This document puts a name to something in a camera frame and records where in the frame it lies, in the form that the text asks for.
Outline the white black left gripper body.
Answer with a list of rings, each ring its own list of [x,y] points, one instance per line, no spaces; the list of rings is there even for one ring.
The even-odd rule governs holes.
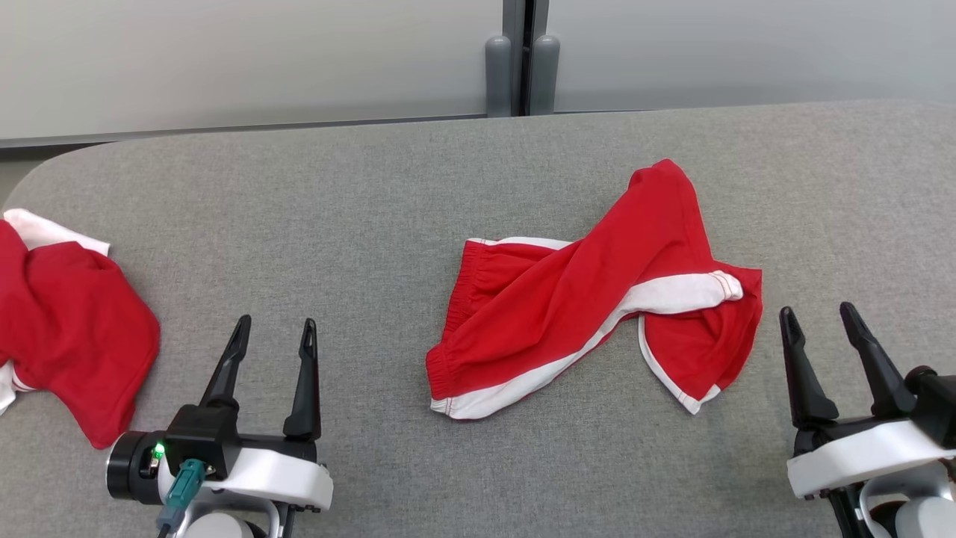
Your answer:
[[[242,436],[241,452],[229,476],[209,480],[202,462],[190,459],[176,474],[165,460],[164,431],[129,431],[107,457],[110,497],[158,505],[164,516],[198,516],[213,510],[260,510],[270,516],[289,511],[328,510],[332,478],[317,460],[315,442],[280,436]]]

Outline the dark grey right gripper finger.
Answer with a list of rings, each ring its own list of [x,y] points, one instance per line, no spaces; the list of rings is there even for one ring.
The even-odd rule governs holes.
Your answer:
[[[856,306],[840,304],[839,313],[850,345],[857,351],[870,388],[874,418],[904,418],[917,399],[905,387],[904,378],[880,342],[865,324]]]
[[[792,425],[803,430],[833,424],[839,410],[819,384],[805,352],[805,335],[791,306],[780,309],[779,324]]]

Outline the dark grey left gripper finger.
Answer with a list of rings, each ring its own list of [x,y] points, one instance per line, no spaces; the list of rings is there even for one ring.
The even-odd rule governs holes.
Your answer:
[[[239,410],[239,404],[235,399],[235,386],[239,365],[241,365],[248,350],[250,330],[252,330],[252,317],[249,315],[239,317],[235,330],[232,331],[228,344],[226,344],[211,380],[209,380],[202,395],[200,401],[202,408]]]
[[[284,438],[292,442],[315,442],[321,437],[318,351],[317,326],[314,319],[307,318],[298,347],[300,366],[296,394],[282,430]]]

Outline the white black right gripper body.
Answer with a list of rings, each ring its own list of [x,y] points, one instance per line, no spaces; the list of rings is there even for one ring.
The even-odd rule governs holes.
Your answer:
[[[792,425],[796,436],[786,476],[796,498],[956,457],[956,442],[939,442],[910,418],[793,420]]]

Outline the red Bulls 23 jersey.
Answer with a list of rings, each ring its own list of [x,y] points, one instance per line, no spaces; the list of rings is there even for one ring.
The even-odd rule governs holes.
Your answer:
[[[0,415],[51,392],[96,449],[126,432],[161,343],[109,249],[23,208],[0,217]]]

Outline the red shorts with white trim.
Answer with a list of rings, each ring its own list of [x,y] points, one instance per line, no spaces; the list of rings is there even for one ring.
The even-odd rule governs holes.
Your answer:
[[[713,258],[695,188],[675,163],[639,168],[578,241],[465,242],[441,339],[426,354],[430,409],[487,418],[635,319],[643,361],[697,413],[750,357],[762,287],[760,269]]]

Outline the grey fabric sofa seat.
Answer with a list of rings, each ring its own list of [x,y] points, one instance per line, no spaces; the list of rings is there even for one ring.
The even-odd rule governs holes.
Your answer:
[[[635,321],[525,401],[428,409],[468,238],[576,241],[638,168],[692,181],[715,258],[763,272],[750,359],[689,415]],[[956,374],[956,105],[796,103],[154,137],[35,167],[5,208],[107,241],[163,330],[134,429],[195,403],[252,316],[244,433],[290,411],[317,322],[328,512],[296,538],[839,538],[793,497],[778,311],[791,306],[841,415],[869,412],[839,316],[899,367]]]

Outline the grey partition base rail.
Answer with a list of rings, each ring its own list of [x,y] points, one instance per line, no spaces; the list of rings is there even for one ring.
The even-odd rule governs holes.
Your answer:
[[[329,120],[328,122],[280,123],[279,125],[249,125],[222,127],[192,127],[191,129],[164,129],[152,132],[112,132],[100,134],[79,134],[54,137],[0,137],[0,150],[40,149],[40,147],[77,146],[78,144],[99,144],[125,142],[126,140],[148,139],[175,135],[193,135],[228,132],[277,132],[278,130],[317,129],[317,127],[400,125],[401,123],[434,122],[434,120],[473,120],[484,119],[485,114],[462,114],[420,118],[393,118],[380,120]]]

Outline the grey rounded post foot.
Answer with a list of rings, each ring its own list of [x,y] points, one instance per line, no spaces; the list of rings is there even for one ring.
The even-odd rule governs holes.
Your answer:
[[[528,114],[550,115],[554,112],[560,42],[553,35],[541,35],[530,50]]]
[[[512,44],[506,35],[485,42],[485,113],[488,118],[512,115]]]

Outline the grey partition post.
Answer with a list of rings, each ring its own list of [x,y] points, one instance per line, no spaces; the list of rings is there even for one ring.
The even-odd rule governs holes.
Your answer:
[[[528,114],[530,50],[533,42],[547,34],[550,0],[502,0],[501,35],[512,44],[512,115]]]

